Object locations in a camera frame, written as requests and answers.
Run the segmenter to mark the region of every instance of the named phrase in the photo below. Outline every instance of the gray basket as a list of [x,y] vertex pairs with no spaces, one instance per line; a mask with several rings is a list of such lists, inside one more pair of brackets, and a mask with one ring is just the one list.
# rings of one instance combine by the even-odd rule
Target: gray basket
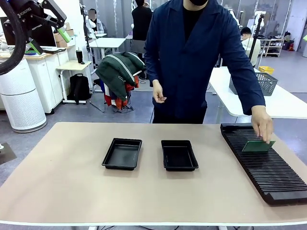
[[[272,93],[273,93],[273,91],[276,87],[278,80],[275,79],[274,77],[272,77],[268,73],[256,73],[256,77],[257,77],[259,85],[262,89],[263,95],[264,96],[272,96]],[[236,92],[236,88],[234,86],[234,83],[232,81],[232,78],[230,78],[229,88],[231,89],[231,91],[235,95],[238,95],[237,92]]]

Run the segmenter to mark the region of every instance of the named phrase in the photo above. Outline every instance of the slotted tray rack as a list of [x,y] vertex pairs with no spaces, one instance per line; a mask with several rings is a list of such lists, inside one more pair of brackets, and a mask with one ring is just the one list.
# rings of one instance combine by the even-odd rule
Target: slotted tray rack
[[222,124],[221,132],[265,202],[307,203],[307,184],[273,148],[268,152],[242,152],[247,141],[260,140],[252,126]]

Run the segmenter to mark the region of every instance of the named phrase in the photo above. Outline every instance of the blue jacket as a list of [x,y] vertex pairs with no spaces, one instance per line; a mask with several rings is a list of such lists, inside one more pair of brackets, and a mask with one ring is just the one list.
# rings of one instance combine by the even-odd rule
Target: blue jacket
[[254,69],[240,41],[237,22],[216,0],[209,0],[187,42],[183,0],[171,0],[153,13],[145,44],[151,81],[157,79],[167,100],[157,104],[166,115],[191,118],[202,107],[211,72],[221,54],[227,63],[243,111],[265,105]]

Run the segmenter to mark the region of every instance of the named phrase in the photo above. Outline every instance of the yellow container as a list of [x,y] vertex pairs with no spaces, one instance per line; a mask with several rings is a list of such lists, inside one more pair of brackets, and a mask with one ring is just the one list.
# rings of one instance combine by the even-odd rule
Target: yellow container
[[270,75],[274,73],[274,69],[269,66],[259,66],[259,71],[262,73],[268,73]]

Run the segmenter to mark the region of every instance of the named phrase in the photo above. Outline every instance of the white cylindrical air purifier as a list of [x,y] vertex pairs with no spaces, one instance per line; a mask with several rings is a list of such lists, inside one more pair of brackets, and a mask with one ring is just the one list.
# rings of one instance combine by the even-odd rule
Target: white cylindrical air purifier
[[0,76],[0,96],[15,132],[29,133],[46,126],[47,119],[26,59]]

